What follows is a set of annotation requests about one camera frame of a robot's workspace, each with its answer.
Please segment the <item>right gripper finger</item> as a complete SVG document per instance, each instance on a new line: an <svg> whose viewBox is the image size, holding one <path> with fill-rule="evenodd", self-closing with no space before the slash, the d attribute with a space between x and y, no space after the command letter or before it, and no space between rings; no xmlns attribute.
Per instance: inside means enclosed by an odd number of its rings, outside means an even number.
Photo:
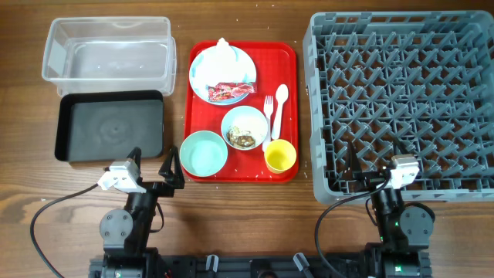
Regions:
<svg viewBox="0 0 494 278"><path fill-rule="evenodd" d="M399 140L397 137L393 139L393 154L401 155L401 154L409 154L405 144Z"/></svg>
<svg viewBox="0 0 494 278"><path fill-rule="evenodd" d="M347 158L345 161L345 169L343 170L342 178L348 181L361 181L363 179L363 172L360 166L360 161L357 157L357 153L351 141L347 142Z"/></svg>

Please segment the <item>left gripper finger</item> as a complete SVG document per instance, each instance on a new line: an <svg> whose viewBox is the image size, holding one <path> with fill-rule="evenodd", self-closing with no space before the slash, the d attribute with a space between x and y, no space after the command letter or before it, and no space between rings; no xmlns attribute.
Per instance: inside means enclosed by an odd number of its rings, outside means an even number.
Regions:
<svg viewBox="0 0 494 278"><path fill-rule="evenodd" d="M179 150L172 146L161 165L158 174L164 178L164 183L172 189L183 189L185 180L179 158Z"/></svg>
<svg viewBox="0 0 494 278"><path fill-rule="evenodd" d="M136 166L140 166L142 151L139 147L135 147L128 155L127 158L134 161Z"/></svg>

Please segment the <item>rice and food scraps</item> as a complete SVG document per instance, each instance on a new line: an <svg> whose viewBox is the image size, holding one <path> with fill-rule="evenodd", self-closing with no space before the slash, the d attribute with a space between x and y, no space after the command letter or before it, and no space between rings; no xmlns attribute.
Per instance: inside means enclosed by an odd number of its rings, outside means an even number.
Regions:
<svg viewBox="0 0 494 278"><path fill-rule="evenodd" d="M256 144L256 140L250 131L241 130L236 126L231 127L226 135L230 144L238 149L250 149Z"/></svg>

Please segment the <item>yellow cup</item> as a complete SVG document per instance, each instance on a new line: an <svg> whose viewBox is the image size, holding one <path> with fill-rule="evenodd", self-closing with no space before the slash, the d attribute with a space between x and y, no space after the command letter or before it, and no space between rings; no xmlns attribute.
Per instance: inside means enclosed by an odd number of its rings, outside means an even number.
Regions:
<svg viewBox="0 0 494 278"><path fill-rule="evenodd" d="M278 139L268 144L264 158L267 168L272 173L282 174L295 164L297 154L295 147L290 142Z"/></svg>

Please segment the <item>light blue bowl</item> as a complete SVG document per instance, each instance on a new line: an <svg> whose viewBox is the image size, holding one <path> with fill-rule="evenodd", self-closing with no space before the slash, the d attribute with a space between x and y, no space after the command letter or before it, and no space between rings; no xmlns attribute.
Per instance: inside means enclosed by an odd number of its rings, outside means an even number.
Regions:
<svg viewBox="0 0 494 278"><path fill-rule="evenodd" d="M250 149L238 149L233 147L227 140L227 132L233 127L239 127L241 130L247 130L252 133L256 140L254 147ZM266 137L267 123L265 115L258 109L250 106L240 106L232 108L222 119L221 134L226 143L234 149L240 151L250 151L259 147Z"/></svg>

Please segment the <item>red snack wrapper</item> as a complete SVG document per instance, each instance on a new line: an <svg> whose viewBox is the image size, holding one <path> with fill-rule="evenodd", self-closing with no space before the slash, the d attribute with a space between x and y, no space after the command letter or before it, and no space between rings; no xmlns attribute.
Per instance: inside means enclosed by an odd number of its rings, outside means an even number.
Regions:
<svg viewBox="0 0 494 278"><path fill-rule="evenodd" d="M211 102L220 102L256 92L256 82L218 83L217 85L208 88L208 100Z"/></svg>

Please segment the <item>white napkin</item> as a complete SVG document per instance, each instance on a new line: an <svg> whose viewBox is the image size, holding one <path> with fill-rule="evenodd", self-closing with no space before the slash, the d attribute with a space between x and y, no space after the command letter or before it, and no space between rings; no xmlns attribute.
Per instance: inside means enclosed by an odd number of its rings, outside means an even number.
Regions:
<svg viewBox="0 0 494 278"><path fill-rule="evenodd" d="M197 67L196 77L207 86L219 83L240 83L244 79L242 66L237 60L235 50L224 39L206 49L203 59Z"/></svg>

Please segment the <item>light blue plate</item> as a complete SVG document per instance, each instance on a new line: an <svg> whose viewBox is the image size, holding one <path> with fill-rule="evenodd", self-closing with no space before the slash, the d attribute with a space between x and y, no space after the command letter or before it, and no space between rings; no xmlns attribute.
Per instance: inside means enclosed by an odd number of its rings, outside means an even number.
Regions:
<svg viewBox="0 0 494 278"><path fill-rule="evenodd" d="M244 50L236 47L236 46L231 46L237 55L237 60L239 64L242 66L242 72L244 73L244 79L240 83L246 83L246 82L257 82L257 70L255 67L255 64L253 62L253 59L249 54L247 54ZM224 100L220 102L211 102L208 100L208 88L209 86L203 84L197 77L197 67L201 63L203 59L203 52L206 50L203 49L194 59L191 64L191 67L189 69L189 83L191 85L191 88L193 92L200 97L202 100L206 101L207 103L213 104L213 105L218 105L218 106L228 106L234 103L238 103L239 101L245 99L248 95L252 94L246 94L242 97L230 99L230 100Z"/></svg>

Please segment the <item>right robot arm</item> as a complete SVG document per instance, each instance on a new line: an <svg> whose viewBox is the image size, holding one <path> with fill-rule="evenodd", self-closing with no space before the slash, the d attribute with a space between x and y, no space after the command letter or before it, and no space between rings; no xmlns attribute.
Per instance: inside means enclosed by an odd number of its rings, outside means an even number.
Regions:
<svg viewBox="0 0 494 278"><path fill-rule="evenodd" d="M393 151L387 167L365 172L354 145L348 144L343 175L357 181L360 191L370 192L374 223L381 237L379 243L368 243L360 253L358 272L362 277L431 277L431 261L425 250L435 214L420 202L404 201L402 188L414 182L419 163L398 139Z"/></svg>

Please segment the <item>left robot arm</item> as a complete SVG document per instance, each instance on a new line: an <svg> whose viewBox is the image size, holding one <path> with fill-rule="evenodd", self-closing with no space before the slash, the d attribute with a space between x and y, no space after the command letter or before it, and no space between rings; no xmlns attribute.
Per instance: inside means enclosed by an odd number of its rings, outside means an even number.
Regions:
<svg viewBox="0 0 494 278"><path fill-rule="evenodd" d="M90 263L90 277L171 277L171 268L156 248L149 248L149 235L155 233L155 215L164 216L159 198L172 198L184 187L178 148L173 146L158 174L163 181L144 181L140 176L141 149L134 148L126 159L113 162L97 184L127 194L122 209L108 212L100 221L103 259Z"/></svg>

